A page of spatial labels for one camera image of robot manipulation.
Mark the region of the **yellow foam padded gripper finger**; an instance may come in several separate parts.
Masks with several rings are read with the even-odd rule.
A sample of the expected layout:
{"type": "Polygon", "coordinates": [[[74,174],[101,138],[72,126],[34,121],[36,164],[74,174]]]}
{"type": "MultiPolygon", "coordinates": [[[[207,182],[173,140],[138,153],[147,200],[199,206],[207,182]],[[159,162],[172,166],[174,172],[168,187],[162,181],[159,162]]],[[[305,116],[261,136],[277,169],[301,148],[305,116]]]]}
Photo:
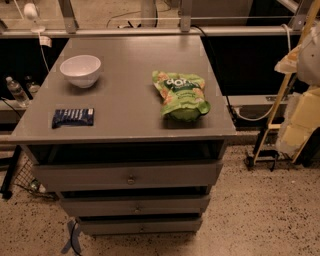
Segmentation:
{"type": "MultiPolygon", "coordinates": [[[[276,148],[292,157],[320,126],[320,63],[319,48],[304,49],[299,63],[304,63],[312,73],[303,72],[298,79],[309,88],[303,93],[293,93],[285,110],[285,120],[281,124],[276,141],[276,148]]],[[[298,65],[287,59],[287,55],[279,61],[275,70],[279,73],[294,73],[298,65]]]]}

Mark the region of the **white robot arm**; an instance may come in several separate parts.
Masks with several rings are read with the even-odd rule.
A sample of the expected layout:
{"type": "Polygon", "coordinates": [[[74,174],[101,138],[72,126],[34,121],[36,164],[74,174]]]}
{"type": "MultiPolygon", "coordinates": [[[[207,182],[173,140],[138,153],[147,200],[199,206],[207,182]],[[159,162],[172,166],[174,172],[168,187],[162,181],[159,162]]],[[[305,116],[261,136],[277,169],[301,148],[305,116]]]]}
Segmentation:
{"type": "Polygon", "coordinates": [[[309,86],[305,92],[289,97],[278,132],[277,150],[293,157],[320,127],[320,24],[312,28],[274,70],[283,74],[296,73],[298,80],[309,86]]]}

